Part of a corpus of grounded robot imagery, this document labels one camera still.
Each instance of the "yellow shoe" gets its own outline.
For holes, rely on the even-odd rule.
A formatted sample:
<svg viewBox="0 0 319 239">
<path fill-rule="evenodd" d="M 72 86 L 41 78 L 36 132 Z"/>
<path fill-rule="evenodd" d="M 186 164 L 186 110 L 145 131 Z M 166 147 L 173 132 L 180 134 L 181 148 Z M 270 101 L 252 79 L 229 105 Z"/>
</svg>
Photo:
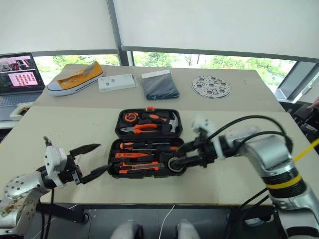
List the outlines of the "yellow shoe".
<svg viewBox="0 0 319 239">
<path fill-rule="evenodd" d="M 67 78 L 52 81 L 47 85 L 47 89 L 53 96 L 70 95 L 92 85 L 102 76 L 104 76 L 103 70 L 95 61 Z"/>
</svg>

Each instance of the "floor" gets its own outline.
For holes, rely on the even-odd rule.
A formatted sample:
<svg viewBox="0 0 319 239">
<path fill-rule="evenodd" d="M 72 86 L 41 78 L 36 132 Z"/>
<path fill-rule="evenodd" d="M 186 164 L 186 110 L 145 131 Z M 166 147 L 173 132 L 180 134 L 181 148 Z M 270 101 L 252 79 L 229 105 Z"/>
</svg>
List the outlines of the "floor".
<svg viewBox="0 0 319 239">
<path fill-rule="evenodd" d="M 90 219 L 86 224 L 76 224 L 63 219 L 52 218 L 49 239 L 108 239 L 121 223 L 134 219 L 144 227 L 145 239 L 156 239 L 164 217 L 170 209 L 88 209 Z M 192 222 L 201 239 L 221 239 L 226 226 L 229 209 L 173 209 L 167 217 L 162 231 L 162 239 L 173 239 L 175 226 L 182 219 Z M 26 239 L 39 239 L 41 215 L 36 214 Z M 237 239 L 276 239 L 277 231 L 274 223 L 264 223 L 258 227 L 244 226 L 239 228 L 233 237 Z"/>
</svg>

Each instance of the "roller shade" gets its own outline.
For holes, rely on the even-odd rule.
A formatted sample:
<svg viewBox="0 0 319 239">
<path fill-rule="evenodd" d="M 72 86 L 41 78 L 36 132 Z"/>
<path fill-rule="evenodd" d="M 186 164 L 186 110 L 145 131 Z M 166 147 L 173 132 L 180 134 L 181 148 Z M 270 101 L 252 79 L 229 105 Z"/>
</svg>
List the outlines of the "roller shade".
<svg viewBox="0 0 319 239">
<path fill-rule="evenodd" d="M 0 0 L 0 54 L 115 50 L 104 0 Z"/>
<path fill-rule="evenodd" d="M 122 48 L 319 58 L 318 0 L 114 0 Z"/>
</svg>

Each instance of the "white shoe sole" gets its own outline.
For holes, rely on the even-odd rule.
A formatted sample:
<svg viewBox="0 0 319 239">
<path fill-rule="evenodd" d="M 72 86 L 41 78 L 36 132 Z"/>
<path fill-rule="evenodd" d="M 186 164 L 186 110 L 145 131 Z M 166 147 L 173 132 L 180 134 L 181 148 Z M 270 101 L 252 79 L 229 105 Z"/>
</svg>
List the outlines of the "white shoe sole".
<svg viewBox="0 0 319 239">
<path fill-rule="evenodd" d="M 48 88 L 48 86 L 46 87 L 49 94 L 52 95 L 52 96 L 66 96 L 66 95 L 71 95 L 71 94 L 74 94 L 74 93 L 77 93 L 79 92 L 80 90 L 84 89 L 85 87 L 88 87 L 92 84 L 94 84 L 95 82 L 98 81 L 98 78 L 99 77 L 103 77 L 104 76 L 104 73 L 86 81 L 86 82 L 83 82 L 82 84 L 78 85 L 78 86 L 75 86 L 75 87 L 72 87 L 70 89 L 61 89 L 61 90 L 50 90 Z"/>
</svg>

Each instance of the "person's hand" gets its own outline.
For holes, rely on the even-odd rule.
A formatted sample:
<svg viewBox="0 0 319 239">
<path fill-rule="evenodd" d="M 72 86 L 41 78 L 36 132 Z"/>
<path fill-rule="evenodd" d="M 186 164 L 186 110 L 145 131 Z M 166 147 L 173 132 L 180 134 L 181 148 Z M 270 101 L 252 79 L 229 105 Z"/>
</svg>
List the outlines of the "person's hand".
<svg viewBox="0 0 319 239">
<path fill-rule="evenodd" d="M 319 106 L 319 96 L 315 99 L 314 103 L 311 106 L 308 106 L 307 109 L 312 109 Z"/>
</svg>

